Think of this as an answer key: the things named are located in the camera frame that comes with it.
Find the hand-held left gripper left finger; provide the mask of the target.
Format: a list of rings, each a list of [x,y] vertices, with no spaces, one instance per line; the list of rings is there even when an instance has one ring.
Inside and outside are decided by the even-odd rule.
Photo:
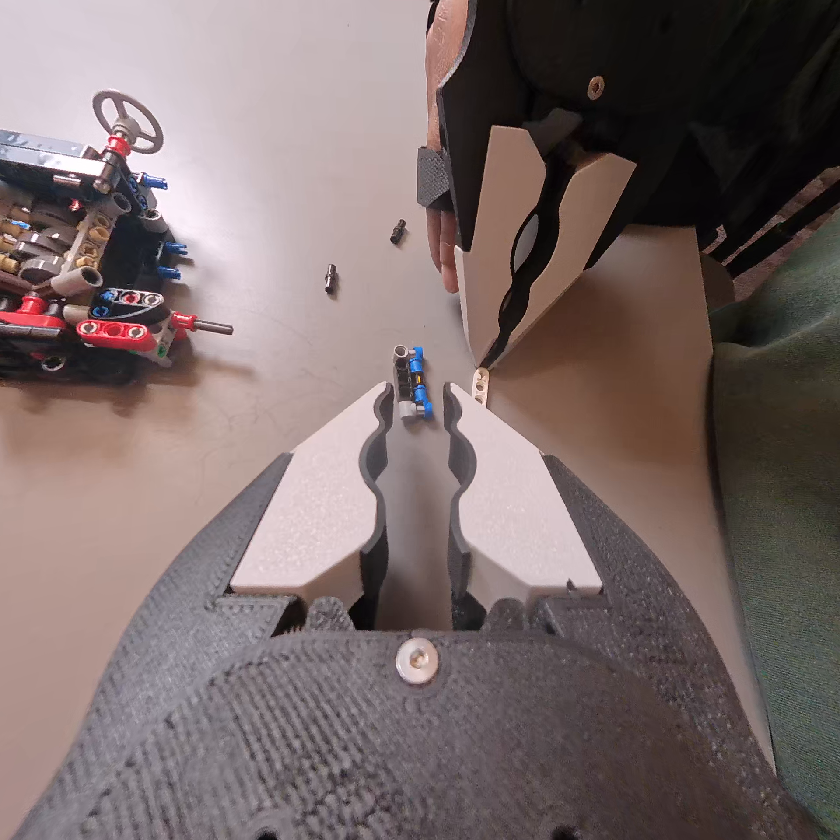
[[[387,465],[394,389],[374,385],[290,454],[230,581],[245,595],[377,600],[388,548],[376,484]]]

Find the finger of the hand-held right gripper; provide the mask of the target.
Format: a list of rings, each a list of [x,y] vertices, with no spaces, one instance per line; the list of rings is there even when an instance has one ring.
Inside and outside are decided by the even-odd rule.
[[[575,164],[552,153],[537,205],[528,254],[511,253],[511,286],[499,309],[499,334],[487,353],[493,366],[551,309],[584,272],[636,164],[614,153],[584,154]]]
[[[476,367],[499,336],[500,307],[512,283],[511,256],[544,177],[545,163],[527,130],[491,128],[471,247],[455,247],[461,316]]]

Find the partly built lego car chassis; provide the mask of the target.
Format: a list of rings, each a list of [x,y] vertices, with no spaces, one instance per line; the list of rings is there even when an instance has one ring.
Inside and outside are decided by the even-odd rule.
[[[115,90],[91,102],[107,132],[102,150],[2,131],[2,380],[131,382],[139,363],[172,364],[189,333],[234,327],[170,307],[187,247],[157,207],[165,179],[130,169],[154,154],[162,128],[140,101]]]

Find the person's right hand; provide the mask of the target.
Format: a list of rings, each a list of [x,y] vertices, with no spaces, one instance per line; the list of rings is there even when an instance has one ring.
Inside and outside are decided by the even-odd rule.
[[[425,72],[427,101],[426,147],[441,151],[437,90],[451,71],[466,33],[468,1],[437,2],[427,28]],[[455,261],[456,220],[451,211],[426,210],[427,242],[435,268],[448,293],[457,293]]]

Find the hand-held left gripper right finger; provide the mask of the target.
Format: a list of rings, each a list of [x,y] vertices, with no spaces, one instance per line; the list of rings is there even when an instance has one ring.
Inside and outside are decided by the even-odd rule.
[[[454,383],[444,386],[451,500],[447,567],[454,608],[512,599],[596,597],[602,577],[541,450]]]

